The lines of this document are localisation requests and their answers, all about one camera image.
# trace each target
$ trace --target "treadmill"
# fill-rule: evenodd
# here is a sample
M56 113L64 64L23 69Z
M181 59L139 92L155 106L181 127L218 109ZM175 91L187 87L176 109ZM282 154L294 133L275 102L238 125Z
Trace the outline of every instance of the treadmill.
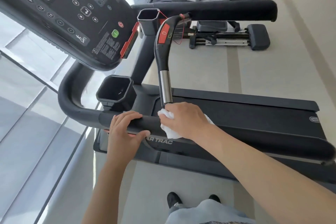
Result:
M175 27L188 20L275 21L271 0L147 3L125 0L0 0L0 10L24 27L72 55L77 62L58 92L61 109L79 123L108 129L112 117L135 110L128 133L149 130L136 159L209 175L236 178L213 156L185 138L168 139L157 111L166 103L197 104L221 129L303 175L336 184L335 148L327 141L313 101L174 89L170 86L169 50ZM97 92L104 109L86 109L81 95L94 70L109 71L129 56L141 27L144 36L132 76L108 76ZM142 84L155 59L160 86ZM106 152L107 134L94 150Z

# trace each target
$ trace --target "shoe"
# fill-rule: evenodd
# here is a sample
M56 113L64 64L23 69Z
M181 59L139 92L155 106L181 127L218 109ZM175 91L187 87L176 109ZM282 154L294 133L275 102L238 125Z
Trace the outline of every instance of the shoe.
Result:
M219 197L217 197L216 195L212 194L209 199L215 200L218 203L221 203L221 200L219 199Z
M172 208L174 205L182 204L182 200L175 192L170 192L167 195L167 202L168 202L169 209Z

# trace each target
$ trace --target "floor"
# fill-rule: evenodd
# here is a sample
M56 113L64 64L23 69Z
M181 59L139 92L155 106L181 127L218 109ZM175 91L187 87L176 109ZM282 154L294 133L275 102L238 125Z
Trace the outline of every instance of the floor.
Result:
M320 107L318 116L326 137L336 145L336 3L274 1L279 16L274 23L265 22L271 38L268 50L252 52L237 47L190 50L187 41L173 44L169 60L172 86L314 100ZM155 64L144 83L158 84ZM88 141L81 158L83 161L74 164L76 173L64 186L46 223L80 223L91 196L90 179L95 182L105 156L93 154L92 141ZM123 179L118 223L164 223L168 210L166 195L170 191L177 192L188 207L215 193L225 204L244 211L257 223L276 223L237 182L136 161L128 165Z

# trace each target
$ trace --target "silver metal grip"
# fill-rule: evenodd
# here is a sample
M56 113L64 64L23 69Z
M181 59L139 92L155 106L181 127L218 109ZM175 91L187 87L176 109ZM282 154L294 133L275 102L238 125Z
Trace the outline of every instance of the silver metal grip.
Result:
M173 103L173 96L171 94L170 74L169 71L160 71L160 80L162 87L163 103Z

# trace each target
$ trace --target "white towel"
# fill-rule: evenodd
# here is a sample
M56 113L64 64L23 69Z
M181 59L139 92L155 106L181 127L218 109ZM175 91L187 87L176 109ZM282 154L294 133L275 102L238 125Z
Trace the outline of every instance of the white towel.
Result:
M169 119L174 119L174 114L172 112L167 111L166 109L161 109L160 111L157 112L157 114L164 114L167 118ZM210 124L214 124L207 115L205 115L205 117L207 118L208 122ZM166 132L167 134L167 138L168 139L178 139L181 138L181 136L176 133L175 131L173 131L172 129L170 129L169 127L161 124L161 128L164 132Z

